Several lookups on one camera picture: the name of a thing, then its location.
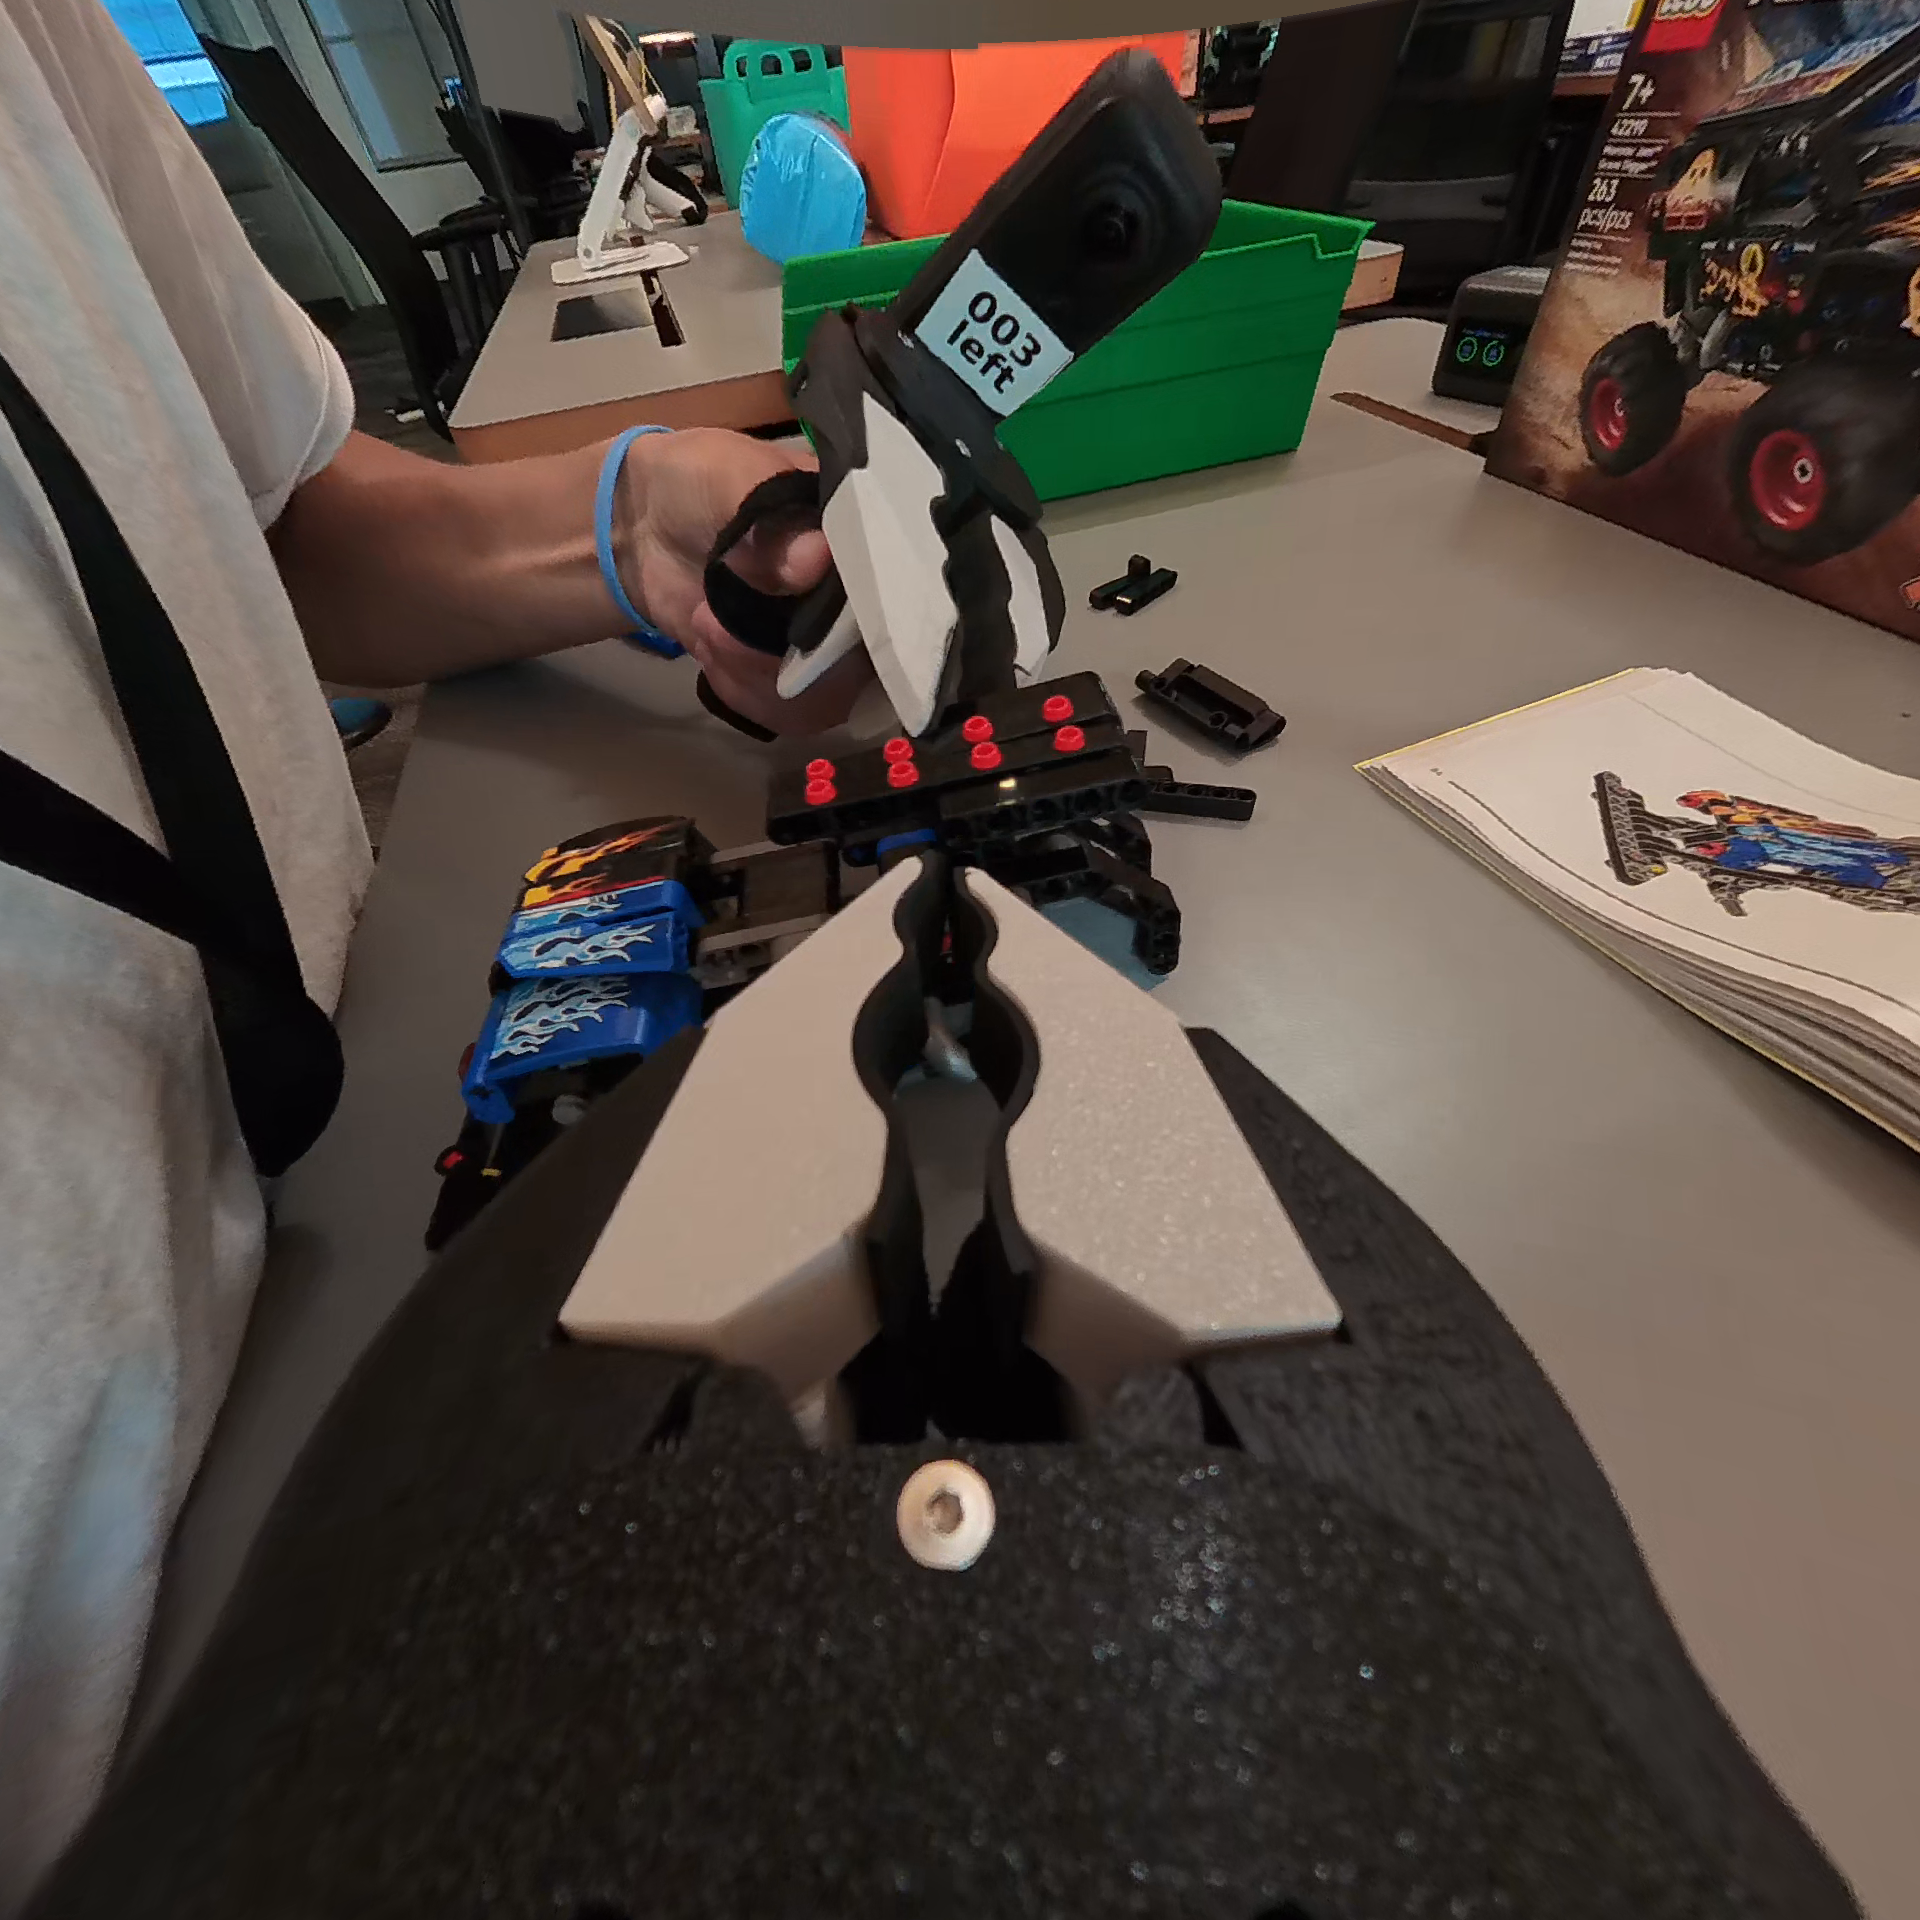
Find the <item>person's left forearm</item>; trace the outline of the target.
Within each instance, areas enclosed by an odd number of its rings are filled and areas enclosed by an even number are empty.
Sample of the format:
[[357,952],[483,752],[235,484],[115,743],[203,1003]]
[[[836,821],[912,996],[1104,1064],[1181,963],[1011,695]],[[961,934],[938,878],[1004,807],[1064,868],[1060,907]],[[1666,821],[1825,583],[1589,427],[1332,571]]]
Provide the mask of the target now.
[[267,532],[321,679],[410,688],[626,632],[597,562],[603,462],[438,463],[352,432]]

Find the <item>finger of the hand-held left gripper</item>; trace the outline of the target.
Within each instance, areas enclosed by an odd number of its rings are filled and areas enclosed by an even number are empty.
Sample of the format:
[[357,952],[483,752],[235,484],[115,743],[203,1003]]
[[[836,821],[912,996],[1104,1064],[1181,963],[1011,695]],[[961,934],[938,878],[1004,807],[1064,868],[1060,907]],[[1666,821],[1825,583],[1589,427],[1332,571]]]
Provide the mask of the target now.
[[933,727],[1042,676],[1065,623],[1065,589],[1038,523],[1016,527],[979,499],[939,496],[933,605]]
[[864,455],[822,506],[822,530],[860,638],[900,731],[934,719],[957,607],[933,508],[947,480],[870,392],[860,400]]

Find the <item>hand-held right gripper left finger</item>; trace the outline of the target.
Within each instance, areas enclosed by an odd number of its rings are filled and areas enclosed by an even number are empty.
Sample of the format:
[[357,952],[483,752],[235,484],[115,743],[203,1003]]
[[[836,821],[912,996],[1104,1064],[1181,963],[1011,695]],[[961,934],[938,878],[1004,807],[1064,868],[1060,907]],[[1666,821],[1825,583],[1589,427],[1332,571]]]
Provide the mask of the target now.
[[565,1299],[572,1341],[757,1371],[810,1421],[925,1302],[891,1133],[941,949],[945,860],[908,855],[708,1022]]

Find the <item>wooden side table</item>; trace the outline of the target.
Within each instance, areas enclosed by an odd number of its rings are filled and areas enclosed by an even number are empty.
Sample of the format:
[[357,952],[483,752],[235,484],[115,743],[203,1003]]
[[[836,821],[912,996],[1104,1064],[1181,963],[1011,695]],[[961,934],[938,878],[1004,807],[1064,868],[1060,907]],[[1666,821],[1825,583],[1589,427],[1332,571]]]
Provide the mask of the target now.
[[586,447],[626,424],[773,432],[794,422],[781,272],[733,212],[672,231],[681,262],[555,280],[573,243],[532,244],[449,413],[468,463]]

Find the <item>blue wristband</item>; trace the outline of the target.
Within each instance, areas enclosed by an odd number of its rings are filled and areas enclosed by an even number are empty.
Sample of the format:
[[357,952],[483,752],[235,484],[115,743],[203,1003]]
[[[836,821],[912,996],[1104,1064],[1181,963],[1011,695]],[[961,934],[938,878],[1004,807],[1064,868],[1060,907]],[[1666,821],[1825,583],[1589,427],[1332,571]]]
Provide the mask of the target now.
[[613,437],[608,443],[603,459],[597,469],[594,478],[594,494],[593,494],[593,552],[600,571],[600,581],[608,591],[616,610],[626,621],[625,639],[640,646],[644,654],[664,658],[664,661],[681,661],[689,656],[686,646],[676,639],[659,630],[659,627],[646,618],[628,594],[625,583],[620,560],[617,560],[617,542],[616,542],[616,508],[617,508],[617,487],[621,472],[626,469],[628,455],[633,445],[650,437],[664,437],[672,429],[659,422],[637,422],[632,424]]

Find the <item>lego set box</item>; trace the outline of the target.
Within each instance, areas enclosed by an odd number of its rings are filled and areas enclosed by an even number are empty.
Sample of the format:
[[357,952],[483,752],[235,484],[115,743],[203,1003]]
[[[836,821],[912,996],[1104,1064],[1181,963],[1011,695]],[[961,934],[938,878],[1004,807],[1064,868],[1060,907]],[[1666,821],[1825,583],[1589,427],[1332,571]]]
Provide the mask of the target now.
[[1915,2],[1643,7],[1486,469],[1915,639]]

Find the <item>white phone stand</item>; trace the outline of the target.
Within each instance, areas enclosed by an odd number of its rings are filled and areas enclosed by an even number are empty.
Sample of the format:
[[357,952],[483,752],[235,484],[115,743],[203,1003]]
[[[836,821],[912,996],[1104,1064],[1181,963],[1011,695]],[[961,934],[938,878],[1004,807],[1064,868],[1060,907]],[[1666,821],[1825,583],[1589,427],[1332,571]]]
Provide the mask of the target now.
[[579,26],[608,80],[616,118],[573,254],[552,267],[552,280],[563,290],[689,264],[691,251],[664,228],[706,220],[699,189],[656,162],[656,144],[667,132],[667,100],[640,40],[608,15],[584,14]]

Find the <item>orange plastic bin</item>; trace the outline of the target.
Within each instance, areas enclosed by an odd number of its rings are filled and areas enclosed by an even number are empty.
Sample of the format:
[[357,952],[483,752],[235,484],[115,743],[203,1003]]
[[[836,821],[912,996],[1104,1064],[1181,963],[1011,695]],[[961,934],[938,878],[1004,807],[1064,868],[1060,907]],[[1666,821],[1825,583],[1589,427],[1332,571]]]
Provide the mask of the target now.
[[1099,61],[1128,48],[1147,51],[1181,92],[1193,90],[1198,31],[966,51],[846,46],[850,148],[870,221],[900,240],[961,227]]

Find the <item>black lego panel piece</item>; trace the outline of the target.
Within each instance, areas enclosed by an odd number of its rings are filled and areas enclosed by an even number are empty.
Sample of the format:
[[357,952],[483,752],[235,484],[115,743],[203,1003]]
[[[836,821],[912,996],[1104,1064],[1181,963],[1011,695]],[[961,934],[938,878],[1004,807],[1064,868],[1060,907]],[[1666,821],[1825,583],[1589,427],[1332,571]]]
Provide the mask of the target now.
[[1265,698],[1188,658],[1136,671],[1136,691],[1237,758],[1265,750],[1286,730],[1286,717]]

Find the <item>black office chair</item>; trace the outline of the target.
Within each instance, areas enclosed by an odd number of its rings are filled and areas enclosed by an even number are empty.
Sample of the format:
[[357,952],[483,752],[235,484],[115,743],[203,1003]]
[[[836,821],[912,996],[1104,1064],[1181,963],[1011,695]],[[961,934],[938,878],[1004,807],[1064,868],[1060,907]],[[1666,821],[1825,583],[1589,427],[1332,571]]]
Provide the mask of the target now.
[[421,413],[451,440],[449,382],[462,351],[441,280],[418,240],[334,134],[276,51],[229,46],[211,37],[201,37],[198,43],[240,114],[267,136],[369,270],[396,323]]

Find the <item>light blue wrapped bundle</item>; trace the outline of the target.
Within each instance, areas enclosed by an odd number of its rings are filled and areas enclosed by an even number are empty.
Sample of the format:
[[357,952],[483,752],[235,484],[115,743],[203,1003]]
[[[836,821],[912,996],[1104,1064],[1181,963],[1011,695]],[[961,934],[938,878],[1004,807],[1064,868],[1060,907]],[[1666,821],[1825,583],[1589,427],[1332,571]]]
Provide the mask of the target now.
[[736,207],[748,244],[779,267],[857,248],[868,188],[848,132],[817,112],[770,117],[741,167]]

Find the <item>lego instruction booklet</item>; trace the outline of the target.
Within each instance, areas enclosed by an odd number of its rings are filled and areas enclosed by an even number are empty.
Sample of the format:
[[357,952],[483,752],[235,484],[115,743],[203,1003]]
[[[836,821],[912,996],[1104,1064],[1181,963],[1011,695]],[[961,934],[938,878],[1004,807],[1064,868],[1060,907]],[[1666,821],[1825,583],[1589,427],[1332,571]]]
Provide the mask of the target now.
[[1918,781],[1633,667],[1356,764],[1730,1040],[1918,1148]]

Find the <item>person's left hand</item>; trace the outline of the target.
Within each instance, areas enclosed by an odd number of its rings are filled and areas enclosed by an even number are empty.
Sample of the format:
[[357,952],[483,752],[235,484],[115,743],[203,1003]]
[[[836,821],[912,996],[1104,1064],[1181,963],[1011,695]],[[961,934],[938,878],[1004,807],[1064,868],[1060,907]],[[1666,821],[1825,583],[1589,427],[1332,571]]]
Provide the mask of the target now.
[[800,440],[691,427],[636,439],[616,490],[613,550],[632,602],[689,652],[728,709],[779,735],[846,724],[873,671],[864,654],[852,654],[805,693],[781,698],[779,661],[736,639],[708,607],[705,567],[749,491],[813,466]]

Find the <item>small black display device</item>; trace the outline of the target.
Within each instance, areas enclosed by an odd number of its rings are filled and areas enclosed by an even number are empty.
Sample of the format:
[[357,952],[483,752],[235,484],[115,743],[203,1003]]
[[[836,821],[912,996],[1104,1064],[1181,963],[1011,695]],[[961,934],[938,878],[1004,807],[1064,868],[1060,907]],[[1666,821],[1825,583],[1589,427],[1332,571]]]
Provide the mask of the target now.
[[1460,280],[1430,370],[1434,395],[1504,406],[1549,275],[1549,267],[1504,264]]

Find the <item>lego truck model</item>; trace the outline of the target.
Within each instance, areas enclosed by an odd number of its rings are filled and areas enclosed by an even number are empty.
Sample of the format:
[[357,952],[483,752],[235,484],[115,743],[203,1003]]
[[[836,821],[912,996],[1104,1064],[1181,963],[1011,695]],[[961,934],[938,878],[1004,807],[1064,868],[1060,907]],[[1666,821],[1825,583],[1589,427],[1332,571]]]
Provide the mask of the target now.
[[496,943],[424,1247],[452,1240],[589,1103],[827,923],[852,868],[933,851],[1032,906],[1093,900],[1129,923],[1147,983],[1170,974],[1181,915],[1144,821],[1240,826],[1258,796],[1184,781],[1144,744],[1102,679],[1072,675],[924,735],[810,756],[776,780],[768,848],[721,851],[664,814],[544,851]]

